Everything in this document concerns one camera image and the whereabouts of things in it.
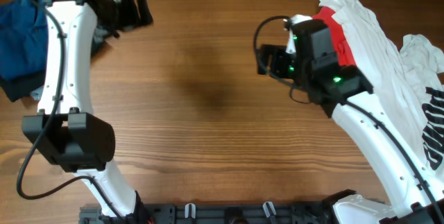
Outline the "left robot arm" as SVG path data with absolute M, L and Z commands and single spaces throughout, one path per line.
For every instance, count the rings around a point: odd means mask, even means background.
M 99 202 L 100 223 L 152 223 L 152 215 L 114 160 L 112 126 L 94 115 L 89 68 L 94 35 L 118 37 L 151 25 L 146 0 L 41 0 L 46 16 L 46 76 L 37 114 L 24 117 L 31 151 L 83 182 Z

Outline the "blue polo shirt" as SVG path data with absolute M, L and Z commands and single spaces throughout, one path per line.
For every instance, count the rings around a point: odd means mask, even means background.
M 1 77 L 14 80 L 46 68 L 46 15 L 29 0 L 1 5 Z

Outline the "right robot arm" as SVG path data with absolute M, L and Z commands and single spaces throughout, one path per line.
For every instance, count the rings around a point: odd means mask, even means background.
M 353 139 L 388 196 L 384 204 L 342 191 L 315 206 L 294 207 L 298 221 L 315 223 L 442 223 L 443 181 L 408 147 L 367 77 L 339 64 L 330 30 L 320 19 L 281 16 L 289 45 L 253 44 L 257 71 L 305 92 Z

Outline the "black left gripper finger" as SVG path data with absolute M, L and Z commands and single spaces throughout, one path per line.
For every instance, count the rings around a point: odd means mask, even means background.
M 119 22 L 118 29 L 131 31 L 139 25 L 139 13 L 135 0 L 121 0 L 118 5 Z
M 149 26 L 153 23 L 153 16 L 148 8 L 147 0 L 137 0 L 140 16 L 140 26 Z

